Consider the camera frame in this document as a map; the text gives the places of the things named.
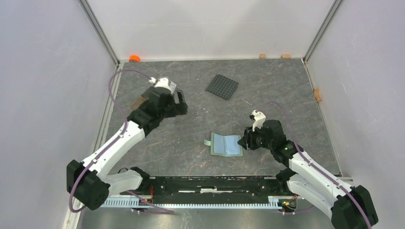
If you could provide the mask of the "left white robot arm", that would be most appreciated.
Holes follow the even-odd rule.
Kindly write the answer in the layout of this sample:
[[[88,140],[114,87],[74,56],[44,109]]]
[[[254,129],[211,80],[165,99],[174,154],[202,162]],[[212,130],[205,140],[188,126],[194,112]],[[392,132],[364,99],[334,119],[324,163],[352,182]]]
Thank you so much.
[[[73,213],[81,211],[74,208],[74,198],[95,210],[111,195],[126,191],[142,195],[149,191],[148,176],[138,168],[113,175],[109,172],[135,144],[159,127],[163,119],[187,114],[188,106],[180,89],[171,91],[151,86],[139,99],[140,105],[125,117],[123,125],[102,147],[81,162],[72,160],[67,165],[66,186]]]

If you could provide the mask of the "green card holder wallet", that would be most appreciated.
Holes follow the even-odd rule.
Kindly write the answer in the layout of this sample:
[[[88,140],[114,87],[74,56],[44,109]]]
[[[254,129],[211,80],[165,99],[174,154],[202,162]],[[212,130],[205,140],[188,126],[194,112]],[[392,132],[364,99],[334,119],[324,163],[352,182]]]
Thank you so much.
[[[211,140],[204,140],[204,144],[210,147],[211,155],[236,157],[243,156],[243,148],[238,144],[240,135],[211,134]]]

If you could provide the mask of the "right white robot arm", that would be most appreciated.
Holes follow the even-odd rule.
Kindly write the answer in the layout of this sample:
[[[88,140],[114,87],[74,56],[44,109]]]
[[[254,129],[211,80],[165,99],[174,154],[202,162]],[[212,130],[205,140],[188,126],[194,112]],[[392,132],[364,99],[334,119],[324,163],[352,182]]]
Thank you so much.
[[[297,194],[320,211],[336,229],[370,229],[379,221],[370,192],[363,186],[352,186],[336,177],[294,141],[288,140],[278,120],[267,120],[260,126],[246,127],[238,141],[246,150],[263,148],[286,169],[276,178],[276,189],[282,195]]]

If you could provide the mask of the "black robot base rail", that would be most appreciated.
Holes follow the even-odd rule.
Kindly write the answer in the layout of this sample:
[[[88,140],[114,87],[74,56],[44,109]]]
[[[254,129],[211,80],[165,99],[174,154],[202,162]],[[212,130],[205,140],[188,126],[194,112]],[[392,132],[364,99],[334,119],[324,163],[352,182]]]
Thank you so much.
[[[265,203],[268,197],[294,196],[286,184],[266,176],[156,176],[143,181],[135,192],[157,204]]]

